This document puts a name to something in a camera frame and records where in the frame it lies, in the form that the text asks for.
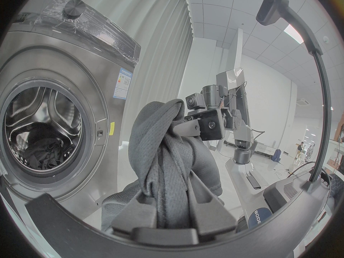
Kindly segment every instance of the vent grille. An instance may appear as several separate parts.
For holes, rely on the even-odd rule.
[[[289,199],[291,199],[298,193],[296,189],[293,187],[293,182],[285,184],[283,186],[283,192],[287,195]]]
[[[304,98],[298,98],[296,100],[296,104],[298,106],[310,106],[309,102],[307,100],[305,100]]]

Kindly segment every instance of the front-loading washing machine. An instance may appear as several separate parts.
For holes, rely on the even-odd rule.
[[[1,195],[48,193],[85,219],[117,191],[140,45],[80,0],[29,0],[0,47]]]

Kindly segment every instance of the backpack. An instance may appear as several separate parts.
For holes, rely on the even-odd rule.
[[[282,153],[282,151],[279,150],[279,149],[277,149],[277,150],[275,151],[275,153],[273,154],[273,156],[271,157],[271,160],[272,160],[272,161],[277,161],[277,162],[279,162],[279,161],[280,161],[281,153]]]

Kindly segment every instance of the ceiling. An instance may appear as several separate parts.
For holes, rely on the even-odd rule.
[[[262,26],[256,14],[263,0],[189,0],[195,37],[216,40],[228,49],[238,28],[243,29],[243,54],[271,66],[298,86],[298,98],[310,106],[297,106],[295,116],[322,118],[322,94],[316,64],[304,43],[299,44],[283,32],[288,23],[279,19]],[[332,119],[340,120],[344,111],[344,48],[332,21],[316,0],[289,0],[289,6],[315,33],[327,70]]]

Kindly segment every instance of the washing machine drum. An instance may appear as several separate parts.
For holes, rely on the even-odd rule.
[[[17,164],[37,177],[62,171],[80,150],[80,112],[69,98],[50,88],[17,94],[7,107],[4,126]]]

